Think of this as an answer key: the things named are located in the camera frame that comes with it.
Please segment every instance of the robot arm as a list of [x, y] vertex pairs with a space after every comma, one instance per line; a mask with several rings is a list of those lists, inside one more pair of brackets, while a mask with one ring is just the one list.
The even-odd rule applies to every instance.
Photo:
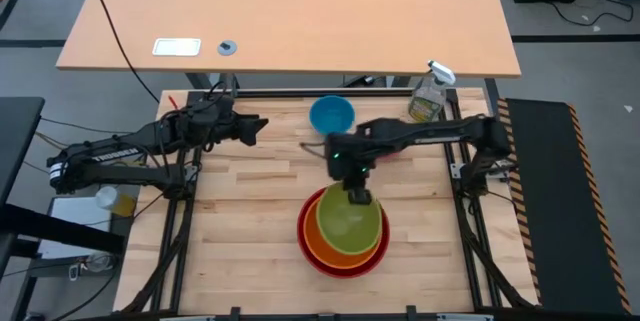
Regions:
[[330, 134], [325, 141], [327, 169], [331, 178], [343, 181], [351, 203], [369, 204], [365, 180], [376, 167], [376, 158], [412, 145], [446, 142], [468, 142], [477, 149], [473, 161], [461, 170], [463, 189], [470, 192], [478, 192], [484, 174], [511, 153], [504, 127], [492, 117], [419, 124], [379, 118], [358, 125], [355, 134]]
[[169, 111], [138, 132], [73, 144], [47, 160], [50, 184], [57, 193], [72, 193], [95, 183], [153, 185], [163, 191], [178, 190], [185, 183], [185, 168], [172, 164], [157, 168], [105, 165], [120, 158], [145, 154], [166, 155], [213, 145], [226, 139], [256, 144], [256, 134], [269, 122], [258, 115], [233, 111], [233, 99], [223, 96]]

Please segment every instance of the green bowl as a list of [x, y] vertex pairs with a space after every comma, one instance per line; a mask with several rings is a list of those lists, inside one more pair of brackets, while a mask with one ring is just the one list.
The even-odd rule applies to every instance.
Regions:
[[378, 242], [382, 232], [380, 203], [369, 205], [349, 203], [342, 183], [327, 187], [318, 202], [316, 221], [324, 240], [345, 255], [359, 255]]

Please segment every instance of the red wire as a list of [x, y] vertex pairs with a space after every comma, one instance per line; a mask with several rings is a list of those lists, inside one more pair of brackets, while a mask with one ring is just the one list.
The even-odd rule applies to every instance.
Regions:
[[173, 108], [177, 110], [178, 109], [178, 104], [173, 99], [173, 97], [171, 97], [171, 95], [169, 95], [169, 101], [171, 101], [171, 104], [173, 105]]

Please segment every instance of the cleaning spray bottle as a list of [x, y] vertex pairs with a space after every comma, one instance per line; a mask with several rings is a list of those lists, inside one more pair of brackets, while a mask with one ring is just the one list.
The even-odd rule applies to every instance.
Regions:
[[409, 102], [409, 115], [418, 122], [432, 122], [446, 102], [446, 88], [453, 86], [456, 75], [447, 67], [431, 60], [431, 73], [418, 82]]

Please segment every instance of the wooden table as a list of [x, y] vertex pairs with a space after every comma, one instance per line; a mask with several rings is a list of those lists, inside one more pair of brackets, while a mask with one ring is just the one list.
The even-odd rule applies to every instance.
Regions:
[[[458, 94], [463, 117], [487, 113], [482, 89], [459, 89]], [[186, 91], [165, 91], [158, 115], [171, 109], [168, 95], [180, 106], [186, 102]], [[227, 141], [203, 157], [180, 314], [228, 314], [232, 306], [241, 306], [244, 314], [402, 313], [410, 304], [419, 312], [471, 311], [442, 145], [408, 148], [372, 171], [367, 185], [389, 216], [391, 244], [370, 274], [337, 280], [305, 261], [296, 243], [298, 212], [307, 197], [333, 182], [324, 161], [298, 147], [300, 141], [318, 139], [307, 116], [313, 101], [236, 100], [237, 112], [258, 113], [269, 124], [258, 134], [256, 146]], [[357, 123], [381, 116], [408, 119], [406, 97], [351, 101]], [[490, 181], [490, 190], [509, 195], [507, 185], [498, 181]], [[138, 208], [157, 194], [143, 189]], [[491, 195], [481, 202], [496, 264], [535, 303], [513, 205]], [[166, 212], [167, 203], [158, 202], [133, 224], [116, 310], [132, 300], [154, 269]], [[166, 282], [165, 290], [170, 290], [170, 280]]]
[[[518, 77], [500, 0], [105, 0], [138, 70]], [[158, 57], [158, 38], [199, 38], [196, 57]], [[221, 56], [232, 40], [237, 52]], [[126, 70], [104, 10], [86, 0], [61, 69]]]

